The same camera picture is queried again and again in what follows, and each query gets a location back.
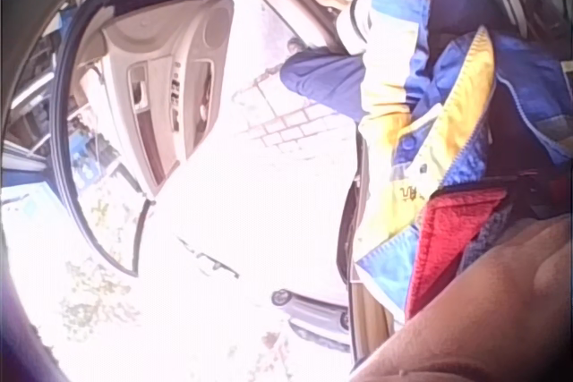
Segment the pavement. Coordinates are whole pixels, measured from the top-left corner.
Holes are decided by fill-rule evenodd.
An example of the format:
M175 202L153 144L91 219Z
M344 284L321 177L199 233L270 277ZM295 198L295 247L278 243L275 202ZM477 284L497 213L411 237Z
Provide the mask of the pavement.
M282 85L293 35L261 0L235 0L233 26L218 122L154 216L262 294L291 288L344 304L335 260L355 125Z

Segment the person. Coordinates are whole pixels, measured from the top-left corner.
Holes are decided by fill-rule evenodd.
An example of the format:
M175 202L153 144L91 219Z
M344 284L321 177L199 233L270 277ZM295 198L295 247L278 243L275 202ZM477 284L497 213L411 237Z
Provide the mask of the person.
M372 0L352 259L405 325L351 379L535 380L571 340L573 97L560 62L484 26L429 72L431 8Z
M428 19L429 63L434 63L453 38L476 31L482 24L490 30L513 31L495 0L432 0ZM360 105L362 56L337 54L326 47L301 51L283 64L280 78L284 85L358 123L365 114Z

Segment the car door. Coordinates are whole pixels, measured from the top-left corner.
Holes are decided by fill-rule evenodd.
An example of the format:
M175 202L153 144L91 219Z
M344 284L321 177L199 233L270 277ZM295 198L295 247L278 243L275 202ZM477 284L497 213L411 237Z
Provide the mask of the car door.
M16 99L21 94L13 77L26 66L35 45L29 41L41 37L47 21L58 14L64 21L66 15L49 83L42 87L50 93L49 130L39 145L49 140L59 197L101 262L137 276L141 233L153 200L217 120L233 2L36 3L3 0L3 26L9 30L3 56L12 59L11 68L3 68L3 98L15 89ZM3 103L4 127L12 125L9 105ZM101 243L93 208L84 202L89 189L109 175L124 177L132 190L123 194L131 193L131 202L140 207L137 219L128 223L135 236L131 261L117 261Z

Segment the silver car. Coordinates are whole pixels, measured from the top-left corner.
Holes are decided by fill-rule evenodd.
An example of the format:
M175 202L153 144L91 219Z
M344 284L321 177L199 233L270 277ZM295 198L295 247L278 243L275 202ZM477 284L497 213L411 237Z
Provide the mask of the silver car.
M275 291L270 300L289 316L290 327L304 340L350 352L348 308L288 290Z

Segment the door panel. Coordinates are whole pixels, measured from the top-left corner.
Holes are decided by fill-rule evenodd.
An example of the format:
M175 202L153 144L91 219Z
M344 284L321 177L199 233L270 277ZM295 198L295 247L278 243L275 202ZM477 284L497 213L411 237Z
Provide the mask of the door panel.
M107 94L98 113L111 117L129 166L149 197L157 195L217 120L232 0L175 0L111 20L85 38L76 72L89 100ZM105 54L94 55L105 46ZM85 62L100 62L98 85Z

